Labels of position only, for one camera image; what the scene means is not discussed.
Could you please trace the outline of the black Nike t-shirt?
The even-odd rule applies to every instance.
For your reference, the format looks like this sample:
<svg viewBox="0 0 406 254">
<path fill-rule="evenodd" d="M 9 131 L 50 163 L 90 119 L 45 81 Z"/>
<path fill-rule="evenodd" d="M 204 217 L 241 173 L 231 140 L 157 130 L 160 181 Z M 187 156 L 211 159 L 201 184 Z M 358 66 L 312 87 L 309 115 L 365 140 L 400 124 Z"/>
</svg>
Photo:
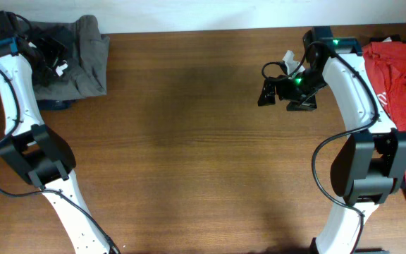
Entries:
<svg viewBox="0 0 406 254">
<path fill-rule="evenodd" d="M 63 75 L 73 47 L 73 33 L 65 26 L 56 25 L 46 29 L 35 28 L 31 39 L 42 57 L 33 69 L 33 83 L 48 86 Z"/>
</svg>

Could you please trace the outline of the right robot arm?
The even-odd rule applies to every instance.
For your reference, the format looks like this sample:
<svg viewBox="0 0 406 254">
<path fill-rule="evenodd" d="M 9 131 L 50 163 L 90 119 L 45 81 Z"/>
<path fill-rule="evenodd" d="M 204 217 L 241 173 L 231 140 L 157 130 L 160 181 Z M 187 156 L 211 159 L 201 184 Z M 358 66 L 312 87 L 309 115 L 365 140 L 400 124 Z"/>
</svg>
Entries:
<svg viewBox="0 0 406 254">
<path fill-rule="evenodd" d="M 345 131 L 322 141 L 311 160 L 318 189 L 332 203 L 328 221 L 312 239 L 310 253 L 359 253 L 358 243 L 368 218 L 398 191 L 406 171 L 406 131 L 401 131 L 381 106 L 369 81 L 362 47 L 354 37 L 334 37 L 329 26 L 313 27 L 303 38 L 300 61 L 287 52 L 277 62 L 283 74 L 266 75 L 257 104 L 287 101 L 287 111 L 314 111 L 315 95 L 325 87 L 333 93 Z M 345 138 L 331 165 L 330 195 L 317 175 L 316 157 L 328 143 Z"/>
</svg>

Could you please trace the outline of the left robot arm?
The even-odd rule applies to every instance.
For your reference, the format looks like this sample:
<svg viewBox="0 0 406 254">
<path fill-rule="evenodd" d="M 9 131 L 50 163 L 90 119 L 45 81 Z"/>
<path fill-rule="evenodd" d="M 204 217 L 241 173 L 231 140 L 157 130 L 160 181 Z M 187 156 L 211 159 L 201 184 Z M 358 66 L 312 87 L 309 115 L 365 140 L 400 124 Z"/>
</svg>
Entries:
<svg viewBox="0 0 406 254">
<path fill-rule="evenodd" d="M 33 83 L 60 78 L 68 67 L 68 47 L 29 27 L 22 16 L 0 11 L 0 97 L 5 135 L 0 156 L 54 208 L 76 253 L 119 253 L 118 246 L 90 214 L 79 189 L 69 144 L 39 112 Z"/>
</svg>

